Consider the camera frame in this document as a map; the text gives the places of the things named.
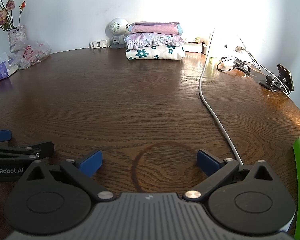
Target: phone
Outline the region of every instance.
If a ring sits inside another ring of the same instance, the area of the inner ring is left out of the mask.
[[[294,91],[292,75],[290,71],[280,64],[278,64],[277,67],[279,70],[278,78],[280,79],[280,81],[291,91]]]

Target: blue gripper pad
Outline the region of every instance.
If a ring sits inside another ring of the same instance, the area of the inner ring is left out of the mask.
[[[0,142],[9,141],[11,137],[10,130],[0,130]]]
[[[88,177],[91,177],[102,165],[102,152],[92,151],[80,160],[75,162],[75,166]]]
[[[197,153],[197,165],[207,176],[210,176],[221,169],[225,163],[211,153],[199,150]]]

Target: wood grain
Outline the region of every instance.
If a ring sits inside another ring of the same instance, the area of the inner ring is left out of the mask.
[[[204,60],[187,53],[182,61],[128,61],[124,49],[109,48],[52,54],[0,82],[0,129],[12,131],[10,145],[52,140],[51,164],[102,150],[94,178],[116,194],[182,194],[205,178],[195,165],[197,150],[233,157],[198,94]],[[269,162],[297,203],[291,147],[300,136],[300,111],[283,93],[261,87],[260,78],[210,64],[202,92],[243,162]],[[13,185],[0,183],[0,240],[11,231],[3,204]]]

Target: white wall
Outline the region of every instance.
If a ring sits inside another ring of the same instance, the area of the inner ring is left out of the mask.
[[[264,66],[278,73],[281,63],[292,72],[291,98],[300,108],[300,0],[26,0],[21,23],[30,39],[59,52],[109,38],[106,26],[116,17],[129,23],[177,20],[185,37],[207,36],[216,27],[215,45],[241,45],[239,35]],[[5,50],[7,33],[0,32],[0,53]]]

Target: folded clothing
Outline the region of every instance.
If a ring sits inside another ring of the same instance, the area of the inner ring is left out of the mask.
[[[182,46],[184,44],[180,35],[168,35],[161,33],[130,33],[124,38],[128,49],[141,49],[154,45]]]
[[[128,31],[131,33],[162,33],[181,35],[183,30],[179,22],[137,22],[129,25]]]
[[[186,56],[183,47],[171,45],[151,46],[141,49],[127,49],[127,59],[176,59],[182,60]]]

